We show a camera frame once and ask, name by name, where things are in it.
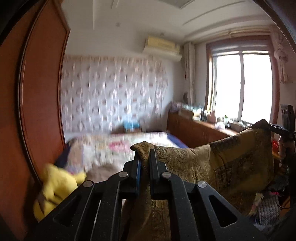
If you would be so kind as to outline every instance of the window frame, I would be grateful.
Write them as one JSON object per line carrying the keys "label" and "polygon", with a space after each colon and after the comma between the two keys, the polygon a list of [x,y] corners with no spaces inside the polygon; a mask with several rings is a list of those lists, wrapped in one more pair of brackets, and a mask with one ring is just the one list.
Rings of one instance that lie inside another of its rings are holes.
{"label": "window frame", "polygon": [[[268,43],[268,51],[269,53],[256,53],[256,54],[264,54],[270,56],[271,62],[271,71],[272,71],[272,104],[271,104],[271,116],[270,123],[276,124],[279,113],[279,72],[277,61],[273,55],[274,47],[272,44],[272,40],[270,35],[257,35],[257,36],[245,36],[245,37],[237,37],[231,39],[219,40],[206,44],[206,52],[207,52],[207,84],[206,84],[206,95],[205,95],[205,109],[210,110],[215,102],[215,94],[213,89],[216,90],[215,86],[217,85],[217,81],[215,80],[215,60],[216,56],[212,55],[212,50],[215,48],[223,47],[225,45],[236,44],[242,41],[265,41]],[[239,102],[239,114],[238,119],[241,120],[242,117],[242,107],[244,103],[244,65],[243,65],[243,55],[244,54],[254,54],[254,53],[242,53],[242,51],[236,53],[240,55],[241,61],[241,98]]]}

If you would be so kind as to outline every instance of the dresser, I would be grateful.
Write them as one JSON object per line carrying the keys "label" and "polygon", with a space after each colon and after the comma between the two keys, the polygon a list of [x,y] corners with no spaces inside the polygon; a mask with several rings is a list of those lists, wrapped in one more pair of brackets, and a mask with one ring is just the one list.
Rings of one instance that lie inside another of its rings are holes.
{"label": "dresser", "polygon": [[168,114],[167,128],[172,135],[179,138],[190,148],[202,146],[237,134],[237,132],[230,129],[216,130],[214,124],[189,120],[179,116],[177,113]]}

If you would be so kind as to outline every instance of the curtain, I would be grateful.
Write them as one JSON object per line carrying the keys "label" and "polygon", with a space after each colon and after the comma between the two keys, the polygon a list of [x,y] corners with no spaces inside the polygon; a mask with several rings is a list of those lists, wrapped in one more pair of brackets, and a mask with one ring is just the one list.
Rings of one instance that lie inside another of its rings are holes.
{"label": "curtain", "polygon": [[286,73],[285,63],[288,62],[288,55],[283,47],[285,37],[277,26],[270,27],[270,34],[274,43],[274,57],[278,62],[280,83],[287,84],[289,82],[289,77]]}
{"label": "curtain", "polygon": [[195,79],[195,46],[188,42],[184,45],[185,80],[188,82],[187,98],[188,104],[194,103],[193,84]]}

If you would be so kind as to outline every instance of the red object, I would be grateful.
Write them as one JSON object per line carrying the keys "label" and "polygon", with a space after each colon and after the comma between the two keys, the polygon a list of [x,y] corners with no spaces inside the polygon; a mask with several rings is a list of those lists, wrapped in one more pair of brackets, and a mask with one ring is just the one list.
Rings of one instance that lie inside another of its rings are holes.
{"label": "red object", "polygon": [[273,152],[275,153],[278,153],[279,152],[279,144],[277,141],[273,140],[272,141],[272,150]]}

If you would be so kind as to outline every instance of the gold patterned cushion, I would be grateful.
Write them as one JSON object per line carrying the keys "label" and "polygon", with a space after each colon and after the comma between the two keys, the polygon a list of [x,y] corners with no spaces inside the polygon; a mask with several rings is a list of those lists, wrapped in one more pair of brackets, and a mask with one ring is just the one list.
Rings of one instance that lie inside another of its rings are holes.
{"label": "gold patterned cushion", "polygon": [[271,136],[262,129],[249,128],[195,149],[135,144],[131,149],[141,157],[141,186],[139,198],[123,207],[122,228],[130,223],[127,240],[171,240],[168,203],[150,198],[152,148],[170,172],[191,183],[205,180],[243,214],[249,213],[256,193],[273,177]]}

